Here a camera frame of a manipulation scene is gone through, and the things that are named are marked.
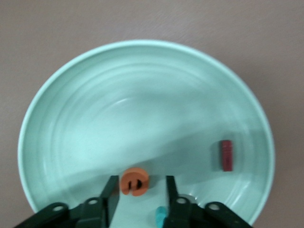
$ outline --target brown background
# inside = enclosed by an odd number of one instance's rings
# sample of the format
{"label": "brown background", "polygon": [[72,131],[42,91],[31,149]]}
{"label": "brown background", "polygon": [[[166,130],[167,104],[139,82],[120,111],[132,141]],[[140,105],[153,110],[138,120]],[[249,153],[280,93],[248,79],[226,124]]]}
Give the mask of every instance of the brown background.
{"label": "brown background", "polygon": [[204,51],[249,85],[276,143],[275,180],[255,227],[303,227],[303,0],[1,0],[0,227],[32,214],[19,180],[17,142],[35,93],[77,55],[140,38]]}

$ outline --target turquoise piece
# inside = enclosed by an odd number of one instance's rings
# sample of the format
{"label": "turquoise piece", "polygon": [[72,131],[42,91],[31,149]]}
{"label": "turquoise piece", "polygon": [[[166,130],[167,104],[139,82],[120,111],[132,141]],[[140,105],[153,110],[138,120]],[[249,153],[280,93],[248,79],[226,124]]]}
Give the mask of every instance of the turquoise piece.
{"label": "turquoise piece", "polygon": [[157,228],[162,228],[166,217],[167,209],[165,207],[158,207],[155,212],[155,223]]}
{"label": "turquoise piece", "polygon": [[[232,172],[219,141],[232,140]],[[249,88],[212,57],[183,45],[131,40],[71,60],[41,87],[22,123],[19,172],[34,211],[97,196],[110,175],[150,174],[140,197],[121,194],[111,228],[155,227],[165,175],[200,206],[220,201],[252,224],[269,195],[274,144]]]}

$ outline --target orange object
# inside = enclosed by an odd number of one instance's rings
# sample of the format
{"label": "orange object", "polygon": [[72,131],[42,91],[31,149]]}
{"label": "orange object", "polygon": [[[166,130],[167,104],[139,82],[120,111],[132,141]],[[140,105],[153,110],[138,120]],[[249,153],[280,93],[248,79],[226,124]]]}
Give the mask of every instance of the orange object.
{"label": "orange object", "polygon": [[129,168],[120,180],[120,189],[124,195],[128,195],[130,191],[133,196],[143,195],[149,188],[149,174],[138,167]]}

